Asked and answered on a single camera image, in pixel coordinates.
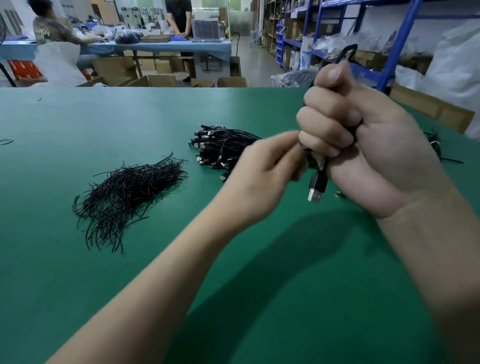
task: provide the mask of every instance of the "gray mesh box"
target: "gray mesh box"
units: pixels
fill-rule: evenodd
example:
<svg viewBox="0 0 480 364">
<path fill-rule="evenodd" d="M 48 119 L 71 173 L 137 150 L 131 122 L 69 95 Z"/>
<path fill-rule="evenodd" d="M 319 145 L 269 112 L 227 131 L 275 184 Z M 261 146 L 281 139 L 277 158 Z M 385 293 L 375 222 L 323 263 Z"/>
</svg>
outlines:
<svg viewBox="0 0 480 364">
<path fill-rule="evenodd" d="M 220 39 L 218 19 L 192 19 L 193 39 Z"/>
</svg>

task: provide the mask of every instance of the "black hair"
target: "black hair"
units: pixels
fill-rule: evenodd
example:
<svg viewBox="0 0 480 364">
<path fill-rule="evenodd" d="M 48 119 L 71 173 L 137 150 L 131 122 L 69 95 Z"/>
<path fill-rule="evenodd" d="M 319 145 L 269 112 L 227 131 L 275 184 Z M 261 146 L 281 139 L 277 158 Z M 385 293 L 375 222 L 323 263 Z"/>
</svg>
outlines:
<svg viewBox="0 0 480 364">
<path fill-rule="evenodd" d="M 53 7 L 51 0 L 27 0 L 27 3 L 38 16 L 46 16 Z"/>
</svg>

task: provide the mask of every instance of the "fan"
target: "fan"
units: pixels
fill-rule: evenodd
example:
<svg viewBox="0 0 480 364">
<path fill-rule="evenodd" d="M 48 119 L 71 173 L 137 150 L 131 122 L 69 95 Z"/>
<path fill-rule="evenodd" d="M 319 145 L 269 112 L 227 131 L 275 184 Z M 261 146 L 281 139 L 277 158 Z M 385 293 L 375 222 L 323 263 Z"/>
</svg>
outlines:
<svg viewBox="0 0 480 364">
<path fill-rule="evenodd" d="M 0 14 L 0 47 L 2 46 L 2 43 L 5 41 L 6 37 L 7 37 L 7 24 L 5 23 L 5 20 Z M 2 63 L 0 63 L 0 71 L 3 72 L 8 82 L 10 82 L 10 84 L 12 85 L 12 87 L 17 87 L 17 85 L 15 84 L 13 79 L 10 77 L 10 74 L 7 72 L 7 70 L 5 69 L 5 66 Z"/>
</svg>

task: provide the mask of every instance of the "bundle of usb cables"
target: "bundle of usb cables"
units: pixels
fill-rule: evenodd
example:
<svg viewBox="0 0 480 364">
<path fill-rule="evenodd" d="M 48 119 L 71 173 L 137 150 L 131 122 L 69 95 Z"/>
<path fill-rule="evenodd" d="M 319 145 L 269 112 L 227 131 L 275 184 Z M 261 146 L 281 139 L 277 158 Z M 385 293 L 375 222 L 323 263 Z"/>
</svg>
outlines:
<svg viewBox="0 0 480 364">
<path fill-rule="evenodd" d="M 200 149 L 195 155 L 200 164 L 214 170 L 227 171 L 220 176 L 223 182 L 227 180 L 243 150 L 260 139 L 243 130 L 228 129 L 225 126 L 200 126 L 202 129 L 195 133 L 195 138 L 188 144 Z"/>
</svg>

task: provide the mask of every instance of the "black t-shirt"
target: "black t-shirt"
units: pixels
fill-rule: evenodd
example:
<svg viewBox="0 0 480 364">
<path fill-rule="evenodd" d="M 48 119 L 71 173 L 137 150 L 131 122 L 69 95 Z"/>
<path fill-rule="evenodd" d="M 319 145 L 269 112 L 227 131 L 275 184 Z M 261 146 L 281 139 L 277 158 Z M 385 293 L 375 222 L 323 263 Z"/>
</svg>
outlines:
<svg viewBox="0 0 480 364">
<path fill-rule="evenodd" d="M 173 15 L 180 32 L 185 32 L 187 27 L 186 12 L 192 12 L 192 2 L 190 0 L 165 0 L 165 7 L 167 8 L 167 13 Z"/>
</svg>

